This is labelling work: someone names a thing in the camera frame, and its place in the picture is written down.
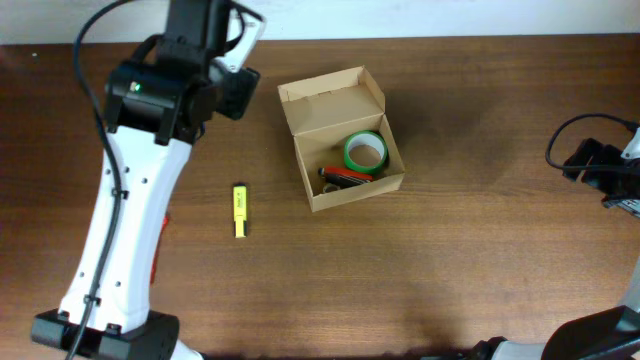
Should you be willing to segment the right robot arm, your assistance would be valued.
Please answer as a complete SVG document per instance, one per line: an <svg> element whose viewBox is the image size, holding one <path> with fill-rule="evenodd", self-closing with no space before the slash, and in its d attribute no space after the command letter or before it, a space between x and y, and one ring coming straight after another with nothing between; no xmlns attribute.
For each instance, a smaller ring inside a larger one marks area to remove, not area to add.
<svg viewBox="0 0 640 360"><path fill-rule="evenodd" d="M634 136L620 150L588 138L563 164L581 166L581 171L563 172L572 180L599 190L602 205L619 208L639 216L639 177L616 172L594 172L594 165L639 168L639 137ZM629 287L613 308L569 321L560 326L544 344L521 344L504 337L481 341L469 351L468 359L631 359L639 352L639 270L635 269Z"/></svg>

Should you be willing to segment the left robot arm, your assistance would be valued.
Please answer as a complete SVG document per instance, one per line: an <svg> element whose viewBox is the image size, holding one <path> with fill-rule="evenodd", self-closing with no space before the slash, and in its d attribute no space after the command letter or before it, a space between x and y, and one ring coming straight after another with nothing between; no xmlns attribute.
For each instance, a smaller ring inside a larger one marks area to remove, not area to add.
<svg viewBox="0 0 640 360"><path fill-rule="evenodd" d="M265 18L236 1L174 1L165 30L110 74L93 113L101 180L74 278L38 314L34 343L68 358L195 359L177 317L150 307L168 204L194 144L215 114L240 119L259 81L246 59Z"/></svg>

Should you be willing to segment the yellow highlighter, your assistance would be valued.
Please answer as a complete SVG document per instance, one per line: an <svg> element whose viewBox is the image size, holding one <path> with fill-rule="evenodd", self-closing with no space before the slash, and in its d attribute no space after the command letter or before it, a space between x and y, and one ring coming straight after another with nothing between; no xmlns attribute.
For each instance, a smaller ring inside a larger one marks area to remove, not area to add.
<svg viewBox="0 0 640 360"><path fill-rule="evenodd" d="M233 187L233 217L235 237L245 238L247 236L248 210L247 187L244 184L236 184Z"/></svg>

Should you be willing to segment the yellow clear tape roll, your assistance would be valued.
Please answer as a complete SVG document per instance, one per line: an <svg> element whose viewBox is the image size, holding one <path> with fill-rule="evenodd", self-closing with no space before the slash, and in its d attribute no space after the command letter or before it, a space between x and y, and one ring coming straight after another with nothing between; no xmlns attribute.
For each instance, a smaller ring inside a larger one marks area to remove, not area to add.
<svg viewBox="0 0 640 360"><path fill-rule="evenodd" d="M340 186L333 183L326 183L322 189L323 194L328 194L331 192L339 191L341 189Z"/></svg>

